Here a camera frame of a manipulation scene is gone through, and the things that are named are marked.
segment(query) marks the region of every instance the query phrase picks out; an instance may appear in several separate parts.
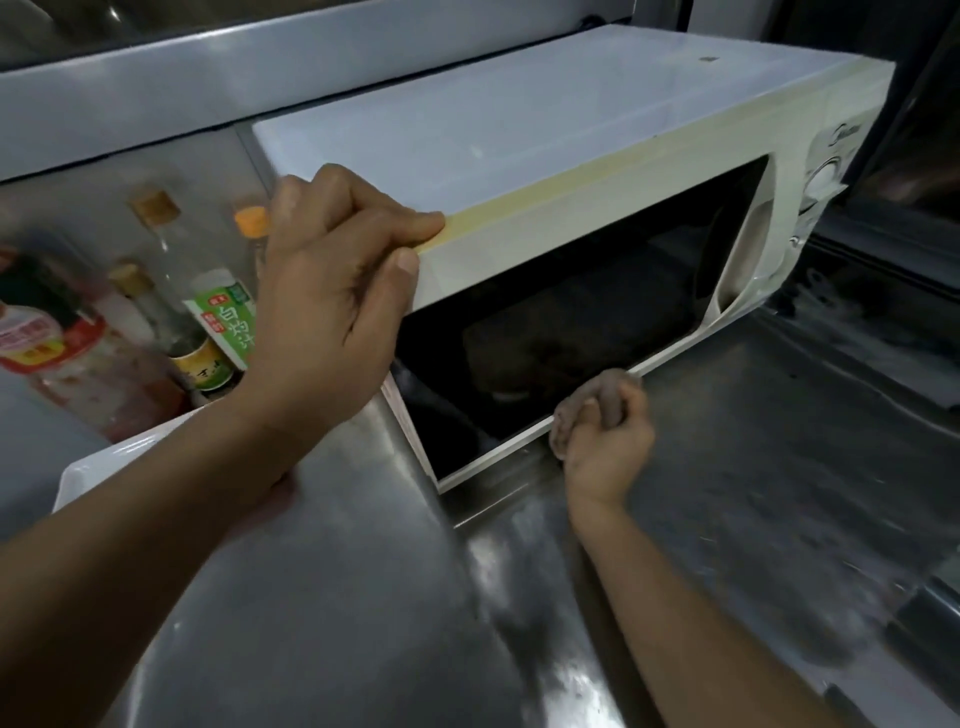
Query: hand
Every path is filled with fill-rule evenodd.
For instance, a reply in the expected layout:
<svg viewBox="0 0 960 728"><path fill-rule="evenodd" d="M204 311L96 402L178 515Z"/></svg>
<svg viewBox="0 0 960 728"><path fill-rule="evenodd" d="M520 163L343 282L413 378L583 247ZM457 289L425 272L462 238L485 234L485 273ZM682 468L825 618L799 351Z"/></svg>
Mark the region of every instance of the hand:
<svg viewBox="0 0 960 728"><path fill-rule="evenodd" d="M417 287L408 247L444 228L337 165L285 177L257 302L250 369L228 400L307 446L372 398Z"/></svg>
<svg viewBox="0 0 960 728"><path fill-rule="evenodd" d="M598 509L621 510L637 474L646 465L654 444L647 415L647 396L639 383L617 388L626 418L612 429L601 425L600 405L584 403L566 447L564 475L570 519L577 527Z"/></svg>

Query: microwave dial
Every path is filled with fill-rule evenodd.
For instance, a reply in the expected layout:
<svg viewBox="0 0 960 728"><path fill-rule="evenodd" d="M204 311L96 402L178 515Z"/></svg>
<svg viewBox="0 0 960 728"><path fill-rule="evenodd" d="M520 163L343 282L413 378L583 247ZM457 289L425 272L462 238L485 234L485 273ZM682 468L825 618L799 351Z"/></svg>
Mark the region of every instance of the microwave dial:
<svg viewBox="0 0 960 728"><path fill-rule="evenodd" d="M831 157L817 167L804 187L804 197L820 200L840 175L840 157Z"/></svg>

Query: green label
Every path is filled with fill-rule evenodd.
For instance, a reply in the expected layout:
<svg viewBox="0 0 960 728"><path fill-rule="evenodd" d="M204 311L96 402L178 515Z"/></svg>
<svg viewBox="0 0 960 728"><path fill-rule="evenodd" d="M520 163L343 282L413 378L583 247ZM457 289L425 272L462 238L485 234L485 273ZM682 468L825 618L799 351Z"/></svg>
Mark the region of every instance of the green label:
<svg viewBox="0 0 960 728"><path fill-rule="evenodd" d="M184 303L237 369L246 371L253 351L256 304L243 283L211 288Z"/></svg>

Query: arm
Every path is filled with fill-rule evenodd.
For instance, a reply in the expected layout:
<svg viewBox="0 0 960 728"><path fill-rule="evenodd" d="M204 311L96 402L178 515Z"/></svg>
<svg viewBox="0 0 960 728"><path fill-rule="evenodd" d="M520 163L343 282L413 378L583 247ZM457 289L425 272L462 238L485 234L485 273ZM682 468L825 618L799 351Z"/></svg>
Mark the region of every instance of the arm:
<svg viewBox="0 0 960 728"><path fill-rule="evenodd" d="M383 381L444 225L339 167L281 181L237 389L0 549L5 724L95 725L230 527Z"/></svg>
<svg viewBox="0 0 960 728"><path fill-rule="evenodd" d="M636 527L624 500L654 432L646 396L621 385L626 421L603 431L585 404L564 471L570 522L596 567L657 707L670 728L841 725L806 683L693 589Z"/></svg>

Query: fingers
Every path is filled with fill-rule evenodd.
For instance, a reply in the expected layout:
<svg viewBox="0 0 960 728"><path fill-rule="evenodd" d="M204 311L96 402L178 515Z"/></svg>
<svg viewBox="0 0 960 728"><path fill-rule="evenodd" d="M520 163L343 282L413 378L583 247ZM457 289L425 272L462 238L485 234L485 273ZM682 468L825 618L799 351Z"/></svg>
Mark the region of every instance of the fingers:
<svg viewBox="0 0 960 728"><path fill-rule="evenodd" d="M346 167L325 164L304 190L297 219L298 238L301 243L314 241L354 213L375 207L407 210Z"/></svg>
<svg viewBox="0 0 960 728"><path fill-rule="evenodd" d="M584 402L577 414L577 421L573 424L570 441L566 446L567 453L589 450L602 431L600 402L591 397Z"/></svg>
<svg viewBox="0 0 960 728"><path fill-rule="evenodd" d="M420 258L410 248L394 251L383 262L360 303L348 347L362 349L378 366L390 365L396 333L417 290L419 270Z"/></svg>
<svg viewBox="0 0 960 728"><path fill-rule="evenodd" d="M353 215L327 238L322 255L338 275L352 284L362 278L394 248L429 240L445 225L440 212L411 212L386 207L364 209Z"/></svg>
<svg viewBox="0 0 960 728"><path fill-rule="evenodd" d="M624 425L637 425L647 421L647 395L639 383L621 381L617 385L617 392L623 399L626 418Z"/></svg>
<svg viewBox="0 0 960 728"><path fill-rule="evenodd" d="M294 213L303 191L308 184L299 177L287 175L276 183L274 198L270 201L270 240L267 242L267 257L277 257L285 251L296 249L299 245L296 236L291 234Z"/></svg>

